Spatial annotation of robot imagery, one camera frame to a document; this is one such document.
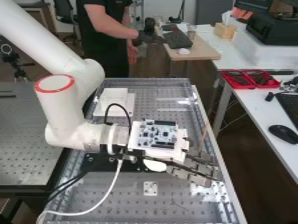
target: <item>small object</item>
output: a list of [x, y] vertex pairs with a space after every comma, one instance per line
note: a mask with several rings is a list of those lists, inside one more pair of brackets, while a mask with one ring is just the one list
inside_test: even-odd
[[158, 195], [158, 186], [155, 181], [143, 182], [143, 196], [157, 196]]
[[155, 20], [151, 17], [147, 17], [145, 19], [145, 28], [143, 28], [143, 32], [146, 35], [153, 36], [154, 35], [154, 27], [155, 27]]
[[190, 50], [186, 49], [186, 48], [181, 48], [181, 49], [178, 50], [178, 54], [181, 54], [181, 55], [189, 55], [189, 54], [190, 54]]
[[255, 88], [255, 84], [245, 72], [239, 70], [223, 70], [221, 72], [221, 75], [225, 78], [226, 82], [230, 84], [231, 88], [234, 89]]
[[272, 101], [272, 98], [274, 98], [274, 94], [272, 94], [272, 92], [268, 92], [268, 94], [267, 94], [264, 100], [266, 100], [267, 102], [271, 102], [271, 101]]
[[197, 26], [195, 25], [187, 25], [187, 37], [191, 41], [194, 41], [194, 37], [197, 34]]
[[215, 23], [214, 34], [222, 39], [233, 39], [237, 27], [233, 25], [225, 26], [222, 23]]
[[290, 143], [292, 145], [298, 144], [298, 135], [288, 127], [286, 127], [283, 125], [272, 125], [268, 128], [268, 131], [272, 135], [275, 135], [278, 138], [280, 138], [287, 143]]

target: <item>black keyboard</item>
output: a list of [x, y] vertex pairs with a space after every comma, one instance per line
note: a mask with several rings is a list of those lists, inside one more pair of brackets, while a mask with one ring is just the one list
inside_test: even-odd
[[165, 33], [163, 37], [171, 49], [190, 48], [193, 46], [193, 42], [190, 41], [190, 39], [187, 38], [187, 36], [183, 34], [182, 31]]
[[167, 24], [167, 25], [161, 26], [161, 29], [163, 31], [173, 31], [173, 30], [178, 29], [178, 27], [175, 24]]
[[298, 94], [276, 94], [276, 99], [282, 105], [287, 116], [298, 129]]

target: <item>wire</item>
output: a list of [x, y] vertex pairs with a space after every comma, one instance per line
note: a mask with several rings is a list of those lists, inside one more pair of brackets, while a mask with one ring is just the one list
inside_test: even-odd
[[52, 211], [52, 210], [45, 210], [40, 214], [40, 216], [37, 218], [37, 221], [36, 221], [36, 224], [40, 224], [40, 221], [42, 221], [42, 217], [45, 217], [46, 214], [53, 214], [53, 215], [58, 215], [58, 216], [81, 216], [81, 215], [88, 214], [89, 212], [92, 212], [104, 203], [105, 199], [107, 198], [107, 196], [110, 194], [110, 191], [113, 190], [114, 183], [115, 183], [117, 178], [118, 178], [121, 167], [122, 167], [122, 159], [118, 160], [117, 170], [115, 170], [115, 173], [114, 173], [114, 178], [113, 178], [113, 181], [110, 183], [109, 189], [107, 189], [107, 191], [105, 193], [105, 196], [102, 197], [100, 202], [90, 209], [88, 209], [88, 210], [85, 210], [82, 212], [76, 212], [76, 213], [64, 213], [64, 212], [56, 212], [56, 211]]
[[86, 167], [86, 171], [81, 172], [80, 174], [77, 174], [77, 176], [74, 176], [73, 178], [70, 178], [68, 181], [65, 181], [62, 184], [60, 184], [53, 190], [52, 193], [54, 193], [54, 191], [57, 191], [57, 193], [54, 195], [52, 195], [49, 197], [49, 199], [46, 200], [46, 204], [57, 197], [58, 194], [61, 194], [93, 169], [93, 167], [97, 165], [96, 162], [93, 162], [93, 164], [90, 166]]
[[127, 114], [126, 109], [125, 109], [119, 104], [117, 104], [117, 103], [111, 103], [111, 104], [107, 106], [107, 108], [106, 108], [106, 110], [105, 110], [104, 123], [106, 124], [106, 119], [107, 119], [109, 109], [110, 109], [110, 107], [113, 107], [113, 106], [119, 107], [119, 108], [122, 109], [125, 115], [126, 115], [127, 123], [129, 123], [129, 135], [130, 135], [130, 132], [131, 132], [131, 120], [130, 120], [130, 117], [129, 117], [129, 114]]
[[57, 197], [57, 195], [60, 195], [85, 175], [88, 174], [88, 172], [84, 172], [84, 173], [80, 173], [76, 177], [73, 177], [70, 180], [68, 180], [65, 183], [68, 183], [68, 184], [65, 184], [64, 183], [64, 185], [66, 185], [64, 188], [61, 188], [64, 185], [61, 184], [61, 186], [58, 186], [58, 188], [61, 188], [58, 191], [57, 191], [57, 189], [56, 190], [53, 190], [53, 192], [54, 191], [57, 191], [57, 193], [54, 194], [54, 195], [52, 195], [50, 197], [49, 197], [49, 199], [48, 199], [48, 201], [46, 201], [46, 204]]
[[235, 121], [238, 121], [242, 117], [245, 117], [245, 115], [247, 115], [246, 113], [242, 114], [235, 120], [233, 120], [219, 131], [222, 131], [223, 129], [226, 129]]
[[[104, 123], [106, 124], [106, 119], [107, 119], [107, 113], [109, 113], [109, 109], [111, 106], [117, 106], [119, 107], [123, 112], [125, 112], [125, 115], [126, 115], [126, 118], [127, 118], [127, 123], [129, 123], [129, 135], [130, 135], [130, 131], [131, 131], [131, 120], [130, 120], [130, 117], [129, 117], [129, 114], [127, 114], [127, 111], [126, 109], [117, 103], [113, 103], [107, 106], [106, 110], [105, 110], [105, 117], [104, 117]], [[86, 174], [88, 172], [92, 170], [93, 166], [96, 165], [96, 163], [93, 163], [93, 165], [89, 167], [88, 171], [80, 173], [77, 176], [74, 176], [72, 179], [69, 179], [66, 182], [64, 182], [60, 186], [57, 186], [52, 193], [54, 193], [54, 191], [57, 191], [57, 193], [50, 196], [50, 198], [48, 199], [46, 201], [46, 204], [57, 197], [57, 195], [60, 195]]]
[[229, 105], [226, 111], [227, 111], [234, 105], [237, 105], [238, 103], [239, 103], [239, 101], [230, 103], [230, 105]]

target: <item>metal surface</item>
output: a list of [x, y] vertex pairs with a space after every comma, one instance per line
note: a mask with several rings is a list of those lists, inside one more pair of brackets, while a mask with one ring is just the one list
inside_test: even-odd
[[[205, 122], [189, 80], [107, 79], [97, 91], [97, 96], [106, 87], [127, 88], [129, 92], [135, 93], [133, 120], [170, 120], [187, 129], [194, 141], [190, 151], [195, 155]], [[102, 118], [92, 117], [94, 107], [96, 103], [90, 106], [88, 118], [94, 123], [101, 123]], [[125, 118], [110, 117], [107, 120], [126, 125]], [[209, 136], [203, 151], [214, 155]], [[72, 152], [61, 181], [77, 175], [82, 159], [84, 152]], [[111, 177], [113, 173], [109, 172], [89, 173], [82, 181], [49, 203], [46, 209], [66, 212], [89, 209], [104, 196]], [[146, 181], [157, 182], [157, 196], [143, 195]], [[46, 215], [44, 223], [238, 223], [223, 189], [222, 182], [214, 182], [211, 188], [203, 188], [166, 173], [119, 173], [113, 194], [92, 213], [78, 217]]]
[[222, 124], [222, 121], [225, 118], [225, 113], [226, 113], [226, 108], [227, 108], [227, 105], [230, 102], [230, 97], [231, 97], [230, 85], [225, 82], [223, 92], [221, 95], [221, 101], [219, 101], [215, 120], [214, 120], [214, 124], [213, 124], [213, 133], [214, 133], [215, 137], [221, 131], [221, 124]]
[[0, 83], [0, 91], [16, 98], [0, 99], [0, 186], [46, 185], [61, 148], [44, 139], [46, 119], [32, 83]]

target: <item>white circuit board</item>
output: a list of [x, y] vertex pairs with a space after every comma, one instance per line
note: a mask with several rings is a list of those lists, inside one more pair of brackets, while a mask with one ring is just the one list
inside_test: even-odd
[[175, 122], [145, 119], [139, 126], [138, 146], [174, 150], [177, 131]]

